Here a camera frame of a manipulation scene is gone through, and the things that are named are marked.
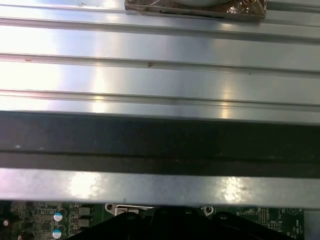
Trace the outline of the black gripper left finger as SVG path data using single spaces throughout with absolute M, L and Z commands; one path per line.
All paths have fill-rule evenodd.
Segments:
M 153 240 L 151 213 L 125 212 L 71 237 L 72 240 Z

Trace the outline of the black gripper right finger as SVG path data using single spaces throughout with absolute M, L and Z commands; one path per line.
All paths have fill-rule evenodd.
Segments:
M 198 208 L 162 207 L 153 213 L 155 240 L 291 240 L 243 217 L 219 212 L 211 218 Z

